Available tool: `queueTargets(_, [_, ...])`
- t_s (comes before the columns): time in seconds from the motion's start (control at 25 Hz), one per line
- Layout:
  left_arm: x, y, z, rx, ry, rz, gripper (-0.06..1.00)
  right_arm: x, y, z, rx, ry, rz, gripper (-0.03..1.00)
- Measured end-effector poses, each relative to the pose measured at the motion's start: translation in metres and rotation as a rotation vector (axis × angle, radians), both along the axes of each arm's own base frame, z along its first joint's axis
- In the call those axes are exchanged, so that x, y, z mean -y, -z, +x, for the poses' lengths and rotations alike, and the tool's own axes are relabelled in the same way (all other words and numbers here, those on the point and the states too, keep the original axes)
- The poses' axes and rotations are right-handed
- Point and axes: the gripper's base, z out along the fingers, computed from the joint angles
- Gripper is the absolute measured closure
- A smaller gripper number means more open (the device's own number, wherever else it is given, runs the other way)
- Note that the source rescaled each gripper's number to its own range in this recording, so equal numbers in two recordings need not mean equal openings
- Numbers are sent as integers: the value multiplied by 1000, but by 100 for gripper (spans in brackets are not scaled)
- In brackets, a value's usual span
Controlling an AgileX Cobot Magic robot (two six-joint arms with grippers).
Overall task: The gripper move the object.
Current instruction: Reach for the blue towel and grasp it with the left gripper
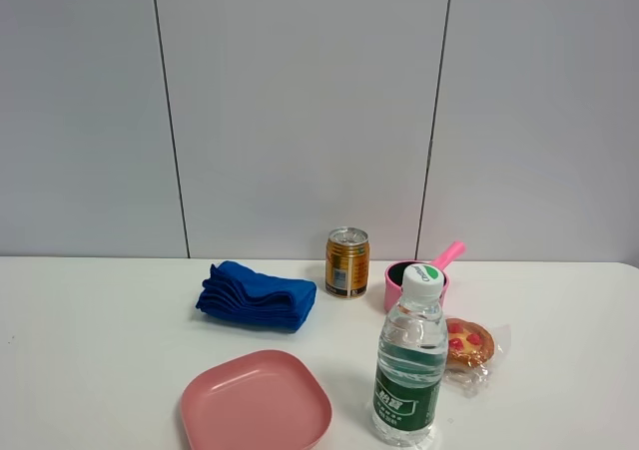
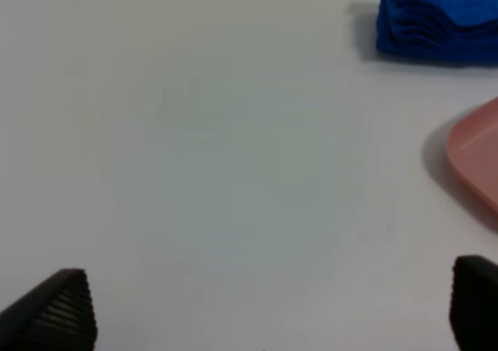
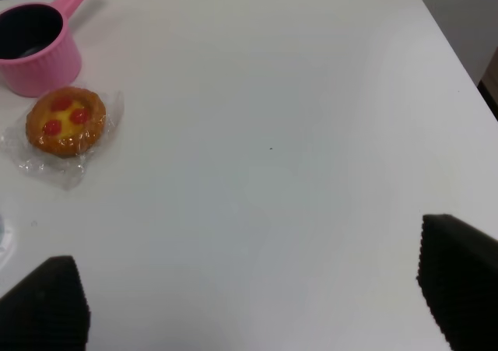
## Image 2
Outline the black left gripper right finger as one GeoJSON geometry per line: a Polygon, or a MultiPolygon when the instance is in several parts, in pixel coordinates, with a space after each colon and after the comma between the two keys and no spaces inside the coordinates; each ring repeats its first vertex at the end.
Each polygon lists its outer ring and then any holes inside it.
{"type": "Polygon", "coordinates": [[[478,255],[455,260],[449,320],[460,350],[497,349],[497,264],[478,255]]]}

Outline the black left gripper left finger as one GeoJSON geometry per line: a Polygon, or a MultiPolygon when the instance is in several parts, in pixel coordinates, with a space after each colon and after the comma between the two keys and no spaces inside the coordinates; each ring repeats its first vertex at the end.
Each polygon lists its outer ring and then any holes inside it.
{"type": "Polygon", "coordinates": [[[96,340],[83,269],[57,271],[1,312],[2,350],[94,350],[96,340]]]}

